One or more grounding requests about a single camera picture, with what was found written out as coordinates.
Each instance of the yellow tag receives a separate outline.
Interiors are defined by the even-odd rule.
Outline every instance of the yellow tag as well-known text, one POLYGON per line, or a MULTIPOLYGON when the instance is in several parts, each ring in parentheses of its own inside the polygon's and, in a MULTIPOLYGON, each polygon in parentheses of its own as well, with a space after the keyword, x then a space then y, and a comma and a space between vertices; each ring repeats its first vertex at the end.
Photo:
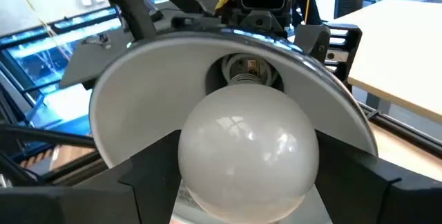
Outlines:
POLYGON ((224 6, 229 0, 219 0, 219 2, 216 4, 215 10, 221 8, 224 6))

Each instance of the floor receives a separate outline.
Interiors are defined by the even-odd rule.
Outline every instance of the floor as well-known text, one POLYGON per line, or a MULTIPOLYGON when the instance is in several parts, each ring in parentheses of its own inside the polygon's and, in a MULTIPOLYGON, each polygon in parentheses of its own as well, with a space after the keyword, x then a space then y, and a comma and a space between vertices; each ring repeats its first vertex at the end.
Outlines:
MULTIPOLYGON (((321 15, 321 18, 324 20, 333 19, 334 15, 334 2, 335 0, 316 0, 318 4, 318 9, 321 15)), ((365 102, 367 99, 367 92, 361 90, 359 88, 354 89, 354 97, 360 101, 365 102)), ((397 120, 422 131, 433 138, 441 140, 442 142, 442 124, 435 123, 429 119, 423 118, 407 109, 402 107, 391 105, 390 111, 388 112, 390 116, 396 118, 397 120)))

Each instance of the light fixture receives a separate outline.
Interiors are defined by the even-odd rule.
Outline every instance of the light fixture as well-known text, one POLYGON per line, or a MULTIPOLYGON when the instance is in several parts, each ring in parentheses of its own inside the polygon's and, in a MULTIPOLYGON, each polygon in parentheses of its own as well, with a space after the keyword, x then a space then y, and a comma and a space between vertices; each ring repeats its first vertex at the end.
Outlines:
POLYGON ((324 212, 316 188, 306 193, 317 168, 313 129, 377 155, 362 111, 322 64, 284 39, 242 30, 175 32, 130 47, 98 79, 90 123, 109 167, 182 129, 183 181, 201 207, 232 223, 282 218, 304 195, 295 219, 324 212), (280 75, 280 91, 227 86, 221 57, 234 54, 267 61, 280 75), (287 156, 276 156, 279 148, 287 156), (256 173, 244 174, 248 169, 256 173))
POLYGON ((227 223, 272 223, 313 187, 318 141, 284 93, 237 84, 206 96, 184 124, 180 172, 195 201, 227 223))

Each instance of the desk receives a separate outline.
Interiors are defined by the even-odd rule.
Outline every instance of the desk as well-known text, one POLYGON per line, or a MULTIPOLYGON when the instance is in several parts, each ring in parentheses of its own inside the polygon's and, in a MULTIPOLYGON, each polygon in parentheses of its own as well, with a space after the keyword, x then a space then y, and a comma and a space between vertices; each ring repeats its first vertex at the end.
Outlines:
POLYGON ((442 5, 384 0, 339 19, 363 36, 349 83, 442 122, 442 5))

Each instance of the black metal frame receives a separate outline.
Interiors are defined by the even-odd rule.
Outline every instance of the black metal frame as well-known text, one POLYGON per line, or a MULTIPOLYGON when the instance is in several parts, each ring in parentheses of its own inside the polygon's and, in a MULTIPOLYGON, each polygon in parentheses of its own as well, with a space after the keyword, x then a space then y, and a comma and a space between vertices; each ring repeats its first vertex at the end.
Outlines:
MULTIPOLYGON (((91 12, 88 12, 88 13, 85 13, 85 14, 75 15, 75 16, 72 16, 72 17, 69 17, 69 18, 65 18, 65 19, 62 19, 62 20, 53 21, 53 22, 48 23, 48 26, 57 35, 62 35, 62 34, 65 34, 67 32, 70 32, 72 30, 76 30, 76 29, 79 29, 79 28, 84 28, 84 27, 87 27, 87 26, 91 26, 91 25, 94 25, 94 24, 99 24, 101 22, 114 19, 114 18, 116 18, 118 16, 119 16, 118 9, 115 8, 114 6, 110 6, 110 7, 107 7, 107 8, 102 8, 102 9, 99 9, 99 10, 94 10, 94 11, 91 11, 91 12), (93 14, 93 13, 96 13, 96 12, 100 12, 102 10, 109 10, 109 9, 115 9, 115 13, 110 14, 110 15, 106 15, 106 16, 103 16, 103 17, 98 17, 96 19, 93 19, 93 20, 90 20, 90 21, 85 21, 85 22, 82 22, 82 23, 79 23, 79 24, 75 24, 75 25, 72 25, 72 26, 67 26, 67 27, 64 27, 64 28, 57 27, 57 24, 63 23, 66 20, 74 19, 75 17, 82 17, 82 16, 85 16, 85 15, 90 15, 90 14, 93 14)), ((17 35, 19 33, 26 32, 26 31, 39 30, 41 28, 43 28, 43 27, 39 26, 39 27, 29 28, 29 29, 25 29, 25 30, 20 30, 20 31, 17 31, 17 32, 10 33, 8 35, 4 35, 4 36, 0 37, 0 39, 4 38, 4 37, 9 37, 9 36, 12 36, 12 35, 17 35)), ((26 43, 32 42, 32 41, 38 41, 40 39, 47 38, 47 37, 49 37, 49 34, 47 32, 45 32, 45 33, 42 33, 40 35, 35 35, 35 36, 32 36, 32 37, 23 38, 23 39, 20 39, 20 40, 12 41, 12 42, 7 43, 7 44, 0 44, 0 50, 5 50, 7 48, 12 48, 12 47, 15 47, 15 46, 18 46, 18 45, 22 45, 22 44, 26 44, 26 43)))
POLYGON ((35 85, 35 86, 30 86, 28 88, 25 88, 23 90, 20 90, 20 93, 25 94, 25 93, 30 93, 32 91, 36 91, 42 88, 46 88, 47 86, 52 86, 53 84, 57 84, 59 83, 61 80, 55 80, 52 82, 47 82, 45 84, 40 84, 40 85, 35 85))
MULTIPOLYGON (((95 148, 93 138, 87 136, 80 136, 70 133, 61 133, 57 131, 39 130, 30 127, 20 127, 11 124, 0 124, 0 133, 2 142, 10 142, 11 140, 20 140, 22 142, 34 142, 37 140, 47 142, 54 147, 55 145, 70 145, 76 147, 95 148)), ((86 156, 85 162, 90 163, 99 158, 99 154, 94 153, 86 156)), ((79 169, 86 165, 84 162, 73 161, 69 165, 62 167, 59 170, 50 171, 41 177, 42 181, 36 181, 28 175, 23 168, 21 168, 15 161, 7 155, 0 158, 0 171, 5 174, 7 178, 12 181, 13 185, 31 186, 37 184, 50 183, 50 180, 55 180, 60 176, 69 174, 70 172, 79 169)))
MULTIPOLYGON (((20 67, 17 61, 11 57, 8 52, 0 50, 0 71, 4 73, 6 78, 11 84, 18 90, 22 91, 23 88, 34 86, 34 82, 26 75, 25 71, 20 67)), ((33 105, 32 100, 29 97, 25 97, 25 100, 29 105, 33 105)))
MULTIPOLYGON (((315 186, 334 223, 440 223, 442 183, 316 131, 315 186)), ((180 191, 175 130, 78 187, 0 192, 3 222, 158 223, 171 220, 180 191)))
POLYGON ((363 112, 370 122, 379 127, 393 133, 394 135, 407 140, 408 142, 418 146, 424 151, 442 159, 442 142, 428 136, 412 127, 404 125, 403 123, 391 118, 388 115, 380 113, 365 104, 359 103, 363 112))

